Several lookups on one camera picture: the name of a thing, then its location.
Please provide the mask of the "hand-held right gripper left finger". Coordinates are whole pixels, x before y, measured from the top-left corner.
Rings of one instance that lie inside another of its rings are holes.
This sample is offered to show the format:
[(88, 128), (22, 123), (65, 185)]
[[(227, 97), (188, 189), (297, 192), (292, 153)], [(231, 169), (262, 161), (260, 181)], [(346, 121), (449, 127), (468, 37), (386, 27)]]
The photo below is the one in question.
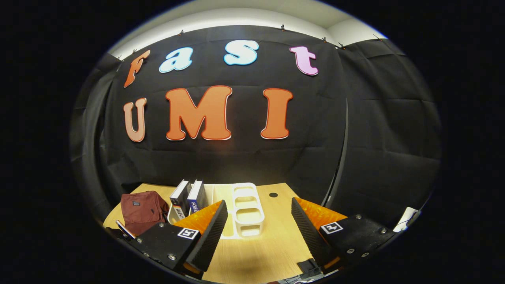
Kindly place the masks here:
[(201, 279), (208, 271), (228, 218), (225, 200), (170, 224), (158, 222), (136, 240), (124, 241), (141, 255), (174, 273)]

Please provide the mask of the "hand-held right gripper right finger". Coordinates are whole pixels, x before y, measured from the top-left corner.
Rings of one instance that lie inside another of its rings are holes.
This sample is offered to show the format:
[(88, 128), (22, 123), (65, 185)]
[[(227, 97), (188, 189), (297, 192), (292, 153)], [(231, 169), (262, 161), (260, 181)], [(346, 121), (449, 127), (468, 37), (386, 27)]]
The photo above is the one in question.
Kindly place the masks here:
[(399, 235), (365, 215), (345, 216), (298, 197), (292, 198), (291, 211), (312, 259), (325, 274), (365, 262)]

